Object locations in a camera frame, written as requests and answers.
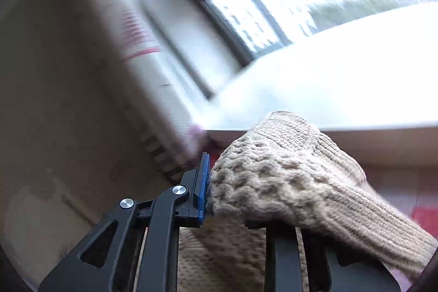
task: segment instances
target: green foliage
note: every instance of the green foliage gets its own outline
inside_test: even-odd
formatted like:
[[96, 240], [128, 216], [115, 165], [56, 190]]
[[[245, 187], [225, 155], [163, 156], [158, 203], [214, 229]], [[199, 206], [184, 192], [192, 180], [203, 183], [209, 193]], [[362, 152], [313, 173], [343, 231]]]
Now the green foliage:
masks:
[[309, 6], [319, 31], [400, 7], [396, 0], [342, 0]]

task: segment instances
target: beige knitted fabric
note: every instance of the beige knitted fabric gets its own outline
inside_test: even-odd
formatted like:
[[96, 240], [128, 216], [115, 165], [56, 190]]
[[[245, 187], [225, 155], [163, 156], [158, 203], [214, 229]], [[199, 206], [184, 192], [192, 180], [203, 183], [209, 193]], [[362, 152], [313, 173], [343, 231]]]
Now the beige knitted fabric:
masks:
[[352, 157], [291, 112], [272, 113], [235, 140], [213, 167], [210, 189], [217, 216], [328, 232], [410, 277], [438, 245], [373, 191]]

